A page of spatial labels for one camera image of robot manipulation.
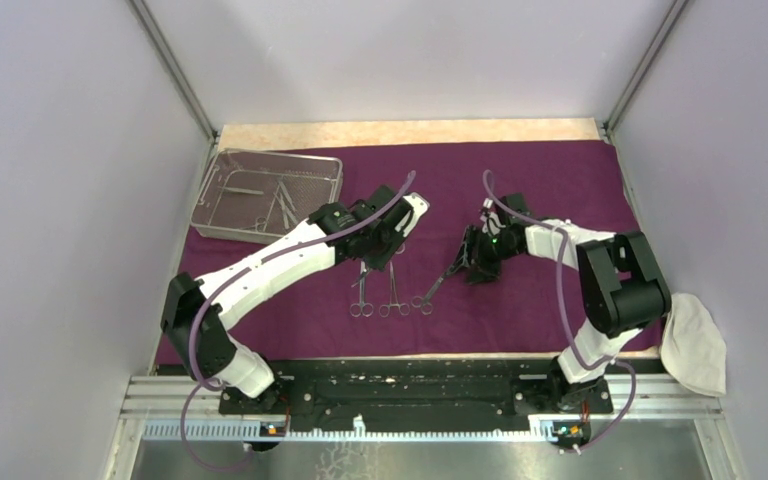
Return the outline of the maroon wrap cloth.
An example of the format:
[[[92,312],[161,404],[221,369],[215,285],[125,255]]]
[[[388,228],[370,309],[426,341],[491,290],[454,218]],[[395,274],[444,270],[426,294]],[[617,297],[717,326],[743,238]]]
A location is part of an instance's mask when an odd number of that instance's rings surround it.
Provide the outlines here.
[[[482,175],[491,171],[495,193],[520,193],[540,218],[567,219],[584,228],[628,232],[638,226],[624,195],[614,147],[595,141],[454,143],[324,148],[342,161],[345,204],[364,199],[380,185],[401,186],[415,174],[412,190],[429,211],[394,262],[398,295],[409,302],[425,294],[452,263],[464,229],[479,220],[485,197]],[[518,256],[504,262],[500,278],[469,285],[448,278],[433,297],[430,315],[353,318],[358,298],[355,261],[311,275],[245,315],[233,337],[275,360],[395,356],[425,353],[546,353],[567,346],[559,306],[572,329],[584,321],[576,271],[555,286],[553,262]],[[366,298],[388,299],[388,272],[372,272]]]

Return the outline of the small metal scissors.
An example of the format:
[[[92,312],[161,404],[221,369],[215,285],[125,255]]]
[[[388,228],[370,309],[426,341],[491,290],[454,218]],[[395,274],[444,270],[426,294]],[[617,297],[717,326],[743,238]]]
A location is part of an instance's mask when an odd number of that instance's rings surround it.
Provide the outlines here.
[[[442,284],[452,275],[457,273],[460,268],[456,265],[449,266],[431,285],[428,291],[424,295],[414,296],[410,302],[410,306],[414,309],[418,309],[422,315],[430,315],[433,312],[433,297],[438,292]]]

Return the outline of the surgical clamp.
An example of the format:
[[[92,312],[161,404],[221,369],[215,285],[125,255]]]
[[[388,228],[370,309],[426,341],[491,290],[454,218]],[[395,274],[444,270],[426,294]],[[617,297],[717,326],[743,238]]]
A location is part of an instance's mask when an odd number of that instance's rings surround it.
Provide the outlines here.
[[[381,318],[390,316],[407,316],[410,314],[410,305],[401,301],[398,295],[398,286],[395,276],[395,268],[392,262],[388,266],[388,299],[379,306],[378,314]]]

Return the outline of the surgical forceps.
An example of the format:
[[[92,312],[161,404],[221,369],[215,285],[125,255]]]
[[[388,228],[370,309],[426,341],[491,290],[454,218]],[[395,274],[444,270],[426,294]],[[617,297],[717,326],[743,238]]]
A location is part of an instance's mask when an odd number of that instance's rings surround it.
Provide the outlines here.
[[[374,307],[366,298],[366,277],[369,273],[369,267],[365,262],[360,263],[359,276],[354,283],[357,287],[358,298],[349,307],[349,313],[353,318],[369,318],[373,315]]]

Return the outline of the metal mesh instrument tray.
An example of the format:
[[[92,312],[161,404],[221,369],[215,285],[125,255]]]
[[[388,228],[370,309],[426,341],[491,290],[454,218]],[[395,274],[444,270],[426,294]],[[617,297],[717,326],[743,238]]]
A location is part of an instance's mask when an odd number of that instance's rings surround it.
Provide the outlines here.
[[[227,149],[208,163],[190,226],[203,237],[269,244],[289,231],[275,198],[282,178],[298,224],[319,207],[335,202],[342,188],[343,163],[334,157]],[[264,196],[220,195],[223,187],[261,190]]]

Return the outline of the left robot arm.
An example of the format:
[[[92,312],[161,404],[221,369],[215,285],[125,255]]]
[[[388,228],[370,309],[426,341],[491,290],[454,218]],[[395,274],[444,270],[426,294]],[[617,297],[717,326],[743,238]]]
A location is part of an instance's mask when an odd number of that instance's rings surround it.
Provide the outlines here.
[[[277,293],[346,260],[384,269],[429,207],[418,193],[386,185],[351,206],[325,204],[283,237],[225,268],[174,276],[161,331],[201,387],[235,388],[252,410],[268,413],[279,404],[281,388],[267,361],[231,335],[234,326]]]

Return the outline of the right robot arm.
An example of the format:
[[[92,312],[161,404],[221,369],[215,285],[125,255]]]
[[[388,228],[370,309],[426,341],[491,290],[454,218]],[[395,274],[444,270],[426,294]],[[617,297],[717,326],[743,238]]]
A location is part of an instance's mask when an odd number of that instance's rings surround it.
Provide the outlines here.
[[[536,219],[520,194],[485,200],[480,224],[464,231],[455,267],[466,271],[471,285],[490,283],[504,261],[522,255],[554,261],[558,294],[564,271],[578,274],[585,320],[573,330],[566,306],[559,306],[570,344],[553,359],[545,383],[549,404],[572,412],[622,348],[671,310],[671,292],[643,232]]]

